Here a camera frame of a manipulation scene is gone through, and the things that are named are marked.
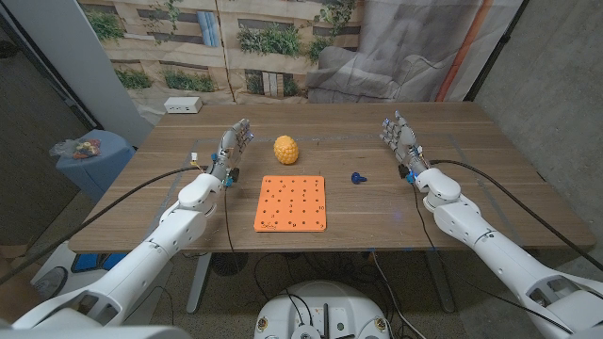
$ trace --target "white robot body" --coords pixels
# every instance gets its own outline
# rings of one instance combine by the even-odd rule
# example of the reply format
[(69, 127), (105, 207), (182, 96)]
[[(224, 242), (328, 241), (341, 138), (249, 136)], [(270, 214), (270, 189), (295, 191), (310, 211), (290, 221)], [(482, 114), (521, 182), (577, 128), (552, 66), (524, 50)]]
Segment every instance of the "white robot body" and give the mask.
[[(308, 307), (296, 297), (290, 299), (287, 292), (303, 299)], [(328, 305), (326, 318), (325, 304)], [(310, 326), (308, 308), (313, 326)], [(329, 338), (348, 335), (389, 338), (383, 312), (373, 300), (343, 283), (329, 281), (298, 283), (271, 299), (257, 317), (254, 338), (320, 339), (320, 336), (325, 336), (326, 324)]]

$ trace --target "black cable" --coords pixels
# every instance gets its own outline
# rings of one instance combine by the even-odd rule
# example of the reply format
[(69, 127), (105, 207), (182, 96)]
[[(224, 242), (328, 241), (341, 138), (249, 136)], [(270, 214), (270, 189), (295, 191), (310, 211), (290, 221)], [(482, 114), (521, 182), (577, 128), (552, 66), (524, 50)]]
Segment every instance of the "black cable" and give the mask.
[(127, 193), (125, 193), (124, 195), (120, 196), (116, 201), (110, 203), (107, 207), (103, 208), (99, 213), (95, 214), (94, 216), (92, 216), (91, 218), (89, 218), (88, 220), (82, 222), (81, 225), (79, 225), (78, 227), (76, 227), (75, 229), (69, 231), (67, 234), (63, 235), (59, 240), (55, 241), (54, 243), (48, 245), (45, 249), (39, 251), (36, 254), (33, 254), (31, 257), (29, 257), (27, 260), (25, 260), (22, 264), (18, 265), (17, 267), (13, 268), (9, 273), (5, 274), (2, 278), (0, 278), (0, 285), (3, 283), (6, 283), (10, 278), (14, 277), (15, 275), (17, 275), (19, 272), (21, 272), (22, 270), (26, 269), (28, 266), (34, 264), (36, 261), (38, 261), (41, 257), (43, 257), (44, 255), (50, 253), (52, 250), (54, 250), (55, 248), (57, 248), (60, 244), (62, 244), (63, 242), (71, 239), (72, 236), (74, 236), (75, 234), (77, 234), (78, 232), (82, 231), (84, 228), (86, 228), (86, 226), (90, 225), (94, 220), (96, 220), (97, 218), (99, 218), (100, 216), (102, 216), (103, 214), (105, 214), (108, 210), (110, 210), (111, 208), (115, 207), (115, 205), (117, 205), (118, 203), (122, 202), (125, 198), (131, 196), (132, 194), (134, 194), (135, 192), (137, 192), (138, 190), (140, 190), (141, 188), (152, 184), (154, 182), (156, 182), (159, 179), (163, 179), (167, 176), (170, 176), (172, 174), (175, 173), (179, 173), (179, 172), (183, 172), (185, 170), (199, 170), (198, 167), (188, 167), (188, 168), (183, 168), (183, 169), (176, 169), (176, 170), (172, 170), (169, 171), (165, 174), (161, 174), (159, 176), (156, 176), (155, 178), (144, 182), (134, 188), (132, 188), (130, 191), (128, 191)]
[(291, 303), (293, 304), (293, 307), (295, 307), (295, 311), (297, 311), (298, 315), (300, 316), (300, 326), (301, 325), (305, 325), (303, 323), (302, 313), (300, 312), (300, 309), (298, 308), (298, 305), (295, 304), (295, 302), (293, 301), (293, 298), (291, 297), (291, 295), (289, 294), (289, 291), (286, 288), (285, 288), (285, 292), (286, 292), (287, 296), (289, 297), (289, 300), (291, 300)]
[(296, 296), (296, 295), (294, 295), (294, 294), (290, 294), (290, 293), (289, 293), (289, 291), (286, 291), (286, 292), (287, 292), (287, 294), (289, 295), (289, 297), (290, 297), (290, 298), (291, 298), (291, 297), (293, 297), (293, 298), (297, 298), (297, 299), (301, 300), (301, 302), (303, 302), (303, 305), (305, 305), (305, 309), (306, 309), (306, 310), (308, 310), (308, 314), (309, 314), (309, 316), (310, 316), (310, 326), (314, 326), (314, 321), (312, 321), (312, 313), (310, 313), (310, 308), (308, 307), (308, 304), (307, 304), (307, 303), (305, 303), (305, 301), (304, 301), (302, 298), (300, 298), (300, 297), (298, 297), (298, 296)]
[(152, 294), (153, 292), (157, 289), (157, 288), (161, 288), (163, 290), (163, 292), (165, 292), (168, 295), (168, 298), (170, 298), (170, 307), (171, 307), (171, 325), (173, 326), (173, 299), (171, 298), (171, 294), (170, 292), (168, 292), (168, 290), (163, 287), (163, 286), (155, 286), (153, 288), (153, 291), (151, 291), (151, 293), (149, 293), (149, 295), (147, 295), (142, 302), (139, 304), (139, 306), (137, 306), (134, 311), (132, 311), (124, 320), (123, 322), (125, 322), (127, 319), (130, 318), (130, 316), (132, 316), (134, 314), (134, 312), (137, 311), (138, 308), (140, 308), (140, 306), (142, 306), (142, 304), (144, 303), (144, 301), (146, 301)]
[(228, 229), (228, 207), (226, 207), (226, 191), (228, 190), (227, 188), (224, 188), (224, 218), (226, 219), (226, 233), (228, 234), (228, 243), (230, 244), (230, 251), (233, 253), (233, 259), (235, 259), (236, 273), (240, 273), (241, 269), (238, 266), (235, 248), (233, 248), (233, 242), (230, 239), (230, 230)]
[(182, 256), (185, 257), (185, 258), (187, 258), (187, 259), (195, 259), (195, 258), (202, 257), (204, 255), (207, 255), (207, 252), (206, 253), (201, 253), (201, 254), (190, 254), (190, 255), (186, 255), (185, 253), (182, 253)]
[(440, 260), (440, 262), (442, 263), (442, 265), (444, 265), (444, 267), (449, 272), (451, 272), (456, 278), (458, 278), (462, 282), (464, 282), (464, 283), (468, 284), (469, 286), (477, 289), (478, 291), (481, 291), (482, 293), (485, 293), (488, 296), (496, 298), (496, 299), (498, 299), (500, 301), (504, 301), (504, 302), (506, 302), (506, 303), (508, 303), (508, 304), (510, 304), (512, 306), (520, 308), (520, 309), (522, 309), (522, 310), (524, 310), (526, 312), (529, 312), (529, 313), (531, 313), (533, 315), (539, 316), (539, 317), (543, 318), (544, 320), (548, 321), (549, 323), (551, 323), (551, 324), (557, 326), (558, 328), (566, 331), (567, 333), (573, 334), (573, 332), (571, 330), (567, 329), (564, 325), (556, 322), (555, 320), (550, 319), (550, 318), (548, 318), (548, 317), (546, 317), (544, 315), (541, 315), (538, 312), (535, 312), (535, 311), (533, 311), (533, 310), (531, 310), (529, 308), (526, 308), (526, 307), (524, 307), (524, 306), (522, 306), (522, 305), (520, 305), (518, 303), (512, 302), (512, 301), (507, 300), (507, 299), (505, 299), (503, 297), (499, 297), (496, 294), (494, 294), (494, 293), (492, 293), (490, 291), (487, 291), (487, 290), (485, 290), (485, 289), (483, 289), (483, 288), (475, 285), (472, 282), (469, 282), (468, 280), (466, 280), (465, 278), (463, 278), (459, 273), (457, 273), (455, 270), (453, 270), (452, 268), (450, 268), (450, 266), (444, 261), (444, 258), (442, 258), (442, 256), (440, 256), (439, 250), (437, 250), (437, 248), (434, 246), (434, 244), (432, 242), (432, 239), (430, 238), (430, 235), (427, 233), (427, 228), (425, 227), (425, 220), (423, 219), (423, 215), (421, 214), (421, 211), (418, 208), (418, 197), (416, 196), (416, 188), (415, 188), (414, 185), (413, 185), (413, 192), (415, 193), (415, 207), (416, 207), (416, 211), (418, 212), (418, 216), (421, 218), (421, 223), (423, 224), (423, 232), (425, 232), (425, 235), (427, 236), (427, 239), (430, 241), (430, 244), (432, 245), (432, 249), (433, 249), (433, 251), (435, 251), (435, 254), (437, 255), (438, 259)]
[(586, 259), (589, 262), (591, 262), (591, 264), (595, 265), (596, 268), (598, 268), (601, 271), (603, 271), (603, 264), (601, 264), (600, 262), (596, 261), (596, 259), (593, 258), (589, 253), (587, 253), (586, 251), (584, 251), (583, 249), (581, 249), (580, 247), (578, 247), (578, 245), (574, 244), (570, 239), (566, 238), (563, 234), (561, 234), (559, 231), (557, 231), (548, 222), (546, 222), (544, 219), (540, 218), (540, 216), (538, 216), (536, 213), (534, 213), (534, 211), (532, 211), (529, 207), (527, 207), (524, 203), (522, 203), (519, 199), (517, 199), (509, 190), (507, 190), (507, 188), (505, 188), (503, 185), (501, 185), (498, 181), (496, 181), (494, 178), (492, 178), (488, 174), (486, 174), (486, 173), (482, 172), (481, 170), (476, 169), (476, 168), (474, 168), (474, 167), (472, 167), (470, 165), (467, 165), (466, 163), (462, 163), (460, 161), (454, 161), (454, 160), (432, 160), (432, 161), (430, 161), (430, 163), (432, 165), (436, 165), (436, 164), (453, 164), (453, 165), (458, 165), (458, 166), (464, 167), (464, 168), (469, 169), (469, 170), (473, 170), (474, 172), (478, 173), (482, 177), (486, 178), (489, 182), (491, 182), (492, 184), (494, 184), (496, 187), (498, 187), (504, 194), (506, 194), (509, 198), (511, 198), (511, 200), (513, 200), (515, 203), (517, 203), (519, 205), (519, 207), (523, 208), (524, 211), (528, 212), (528, 214), (530, 214), (532, 217), (534, 217), (536, 220), (538, 220), (538, 222), (540, 222), (543, 226), (545, 226), (546, 228), (548, 228), (549, 231), (551, 231), (554, 235), (556, 235), (558, 238), (560, 238), (567, 246), (569, 246), (570, 248), (572, 248), (573, 250), (575, 250), (584, 259)]
[(295, 284), (295, 279), (293, 279), (293, 274), (291, 273), (291, 265), (289, 264), (289, 258), (285, 257), (286, 261), (286, 270), (289, 271), (289, 278), (291, 278), (291, 282)]
[[(368, 277), (371, 277), (372, 280), (364, 280), (364, 279), (361, 279), (360, 277), (358, 277), (357, 275), (355, 275), (353, 272), (354, 271), (353, 266), (352, 266), (351, 272), (349, 269), (344, 269), (343, 273), (347, 274), (347, 275), (345, 277), (341, 277), (340, 274), (337, 273), (336, 265), (331, 268), (327, 268), (325, 266), (321, 266), (321, 268), (318, 268), (315, 266), (315, 264), (312, 263), (312, 261), (310, 260), (310, 258), (308, 257), (308, 255), (305, 252), (302, 253), (301, 255), (303, 255), (303, 258), (305, 259), (306, 263), (308, 263), (308, 265), (319, 275), (319, 277), (323, 276), (323, 275), (328, 275), (330, 277), (335, 276), (336, 278), (350, 278), (357, 283), (370, 283), (379, 292), (379, 296), (380, 296), (381, 300), (383, 301), (383, 305), (384, 305), (384, 309), (385, 309), (385, 316), (389, 318), (390, 322), (393, 320), (394, 312), (390, 313), (389, 304), (387, 302), (387, 301), (389, 301), (389, 298), (384, 296), (383, 291), (381, 289), (381, 288), (385, 289), (386, 287), (384, 286), (384, 282), (383, 282), (383, 278), (381, 277), (381, 274), (379, 274), (379, 272), (377, 271), (377, 268), (375, 268), (375, 266), (363, 265), (360, 267), (360, 273), (364, 274)], [(319, 260), (316, 257), (316, 255), (314, 256), (314, 259), (317, 263), (319, 263)], [(373, 268), (376, 270), (376, 272), (368, 273), (368, 272), (366, 272), (366, 268)], [(397, 302), (399, 304), (401, 304), (397, 294), (396, 294), (396, 299), (397, 299)]]
[(268, 253), (268, 254), (264, 255), (263, 257), (261, 257), (257, 261), (257, 263), (255, 263), (255, 266), (253, 267), (253, 279), (255, 280), (255, 285), (257, 285), (257, 288), (260, 290), (260, 292), (262, 293), (262, 295), (264, 296), (264, 298), (266, 298), (266, 301), (269, 301), (270, 298), (268, 298), (268, 295), (266, 294), (266, 292), (264, 292), (264, 289), (260, 285), (260, 282), (257, 280), (257, 267), (260, 265), (260, 263), (262, 262), (262, 260), (264, 260), (266, 257), (269, 257), (269, 256), (271, 256), (273, 254), (278, 254), (278, 253), (273, 252), (273, 253)]

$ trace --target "cable connector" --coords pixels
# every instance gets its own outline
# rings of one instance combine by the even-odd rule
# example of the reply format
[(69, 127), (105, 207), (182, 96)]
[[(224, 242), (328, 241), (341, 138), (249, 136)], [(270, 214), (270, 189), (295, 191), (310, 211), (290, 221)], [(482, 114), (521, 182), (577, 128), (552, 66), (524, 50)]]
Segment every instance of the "cable connector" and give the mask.
[(190, 154), (190, 165), (199, 167), (199, 165), (197, 165), (197, 154), (194, 152)]
[(226, 179), (224, 180), (224, 182), (223, 182), (223, 183), (224, 183), (224, 186), (225, 186), (225, 187), (230, 187), (230, 186), (232, 186), (232, 185), (233, 185), (233, 178), (228, 177), (228, 178), (226, 178)]

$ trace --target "gray armchair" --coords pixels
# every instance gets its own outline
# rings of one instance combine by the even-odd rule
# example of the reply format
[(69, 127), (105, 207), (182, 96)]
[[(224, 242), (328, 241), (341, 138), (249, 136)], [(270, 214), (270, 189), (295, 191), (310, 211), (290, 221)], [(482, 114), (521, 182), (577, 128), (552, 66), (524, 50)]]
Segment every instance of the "gray armchair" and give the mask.
[(432, 101), (481, 1), (366, 0), (358, 52), (327, 47), (311, 103)]

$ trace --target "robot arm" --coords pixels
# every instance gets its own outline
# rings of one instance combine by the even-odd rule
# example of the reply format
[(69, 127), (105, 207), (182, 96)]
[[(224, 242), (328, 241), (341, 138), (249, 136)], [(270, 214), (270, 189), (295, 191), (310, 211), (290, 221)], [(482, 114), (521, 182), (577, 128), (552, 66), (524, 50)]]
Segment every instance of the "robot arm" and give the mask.
[(180, 249), (199, 238), (217, 201), (232, 183), (229, 177), (253, 135), (249, 121), (236, 123), (222, 136), (208, 173), (199, 175), (178, 194), (159, 225), (101, 279), (49, 299), (13, 324), (15, 330), (120, 325), (164, 265)]
[(478, 206), (461, 194), (456, 181), (430, 168), (398, 111), (396, 118), (398, 122), (383, 122), (381, 138), (400, 162), (400, 173), (407, 173), (406, 180), (427, 193), (423, 204), (442, 232), (476, 252), (521, 305), (569, 330), (528, 313), (544, 337), (566, 338), (603, 321), (603, 283), (546, 267), (498, 232), (481, 217)]

